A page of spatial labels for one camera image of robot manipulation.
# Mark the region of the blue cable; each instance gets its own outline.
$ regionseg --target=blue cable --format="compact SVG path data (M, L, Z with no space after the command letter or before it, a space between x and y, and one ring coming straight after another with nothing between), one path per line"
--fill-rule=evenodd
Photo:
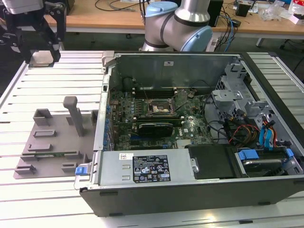
M225 48L225 50L224 50L224 52L226 52L226 51L228 50L228 48L230 47L230 44L231 44L231 42L232 42L232 38L233 38L233 23L232 23L232 20L231 20L231 18L230 18L230 17L224 17L224 16L222 16L222 15L220 15L220 17L222 17L222 18L226 18L226 19L229 19L229 21L230 21L230 26L231 26L231 33L230 33L230 37L229 37L229 40L228 40L227 46L226 46L226 48Z

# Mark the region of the white sticker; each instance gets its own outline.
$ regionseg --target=white sticker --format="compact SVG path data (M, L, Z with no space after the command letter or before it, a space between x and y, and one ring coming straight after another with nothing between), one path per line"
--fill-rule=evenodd
M132 160L133 159L133 153L120 153L119 154L119 160Z
M172 67L172 66L174 66L174 62L173 61L165 61L163 65L165 67Z

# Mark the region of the power supply label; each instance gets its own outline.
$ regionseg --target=power supply label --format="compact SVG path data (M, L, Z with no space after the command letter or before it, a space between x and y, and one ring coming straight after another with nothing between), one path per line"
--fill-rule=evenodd
M133 181L135 183L171 181L167 156L134 156Z

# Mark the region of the wooden desk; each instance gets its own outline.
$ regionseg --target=wooden desk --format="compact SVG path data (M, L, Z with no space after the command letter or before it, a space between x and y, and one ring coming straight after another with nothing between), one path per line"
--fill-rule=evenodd
M102 11L95 8L96 0L75 0L74 8L70 16L67 16L66 26L68 31L83 31L87 32L116 32L116 33L144 33L144 25L140 18L139 7L134 6L136 12L126 11ZM111 9L107 5L108 0L101 0L99 7ZM226 12L232 17L235 11L227 7L227 3L233 0L225 0L224 7ZM117 7L125 7L127 3L114 3ZM238 34L253 33L253 34L269 34L269 35L293 35L302 36L304 39L304 26L295 25L287 19L282 21L262 21L257 14L248 14L247 17L234 16L242 22ZM56 23L51 17L47 17L51 26ZM214 32L226 31L226 23L223 20L218 21L218 25L213 28Z

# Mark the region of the side panel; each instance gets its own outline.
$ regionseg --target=side panel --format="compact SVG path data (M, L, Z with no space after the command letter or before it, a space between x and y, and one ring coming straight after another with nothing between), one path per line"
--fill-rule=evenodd
M275 204L304 190L304 178L203 185L81 189L100 217Z

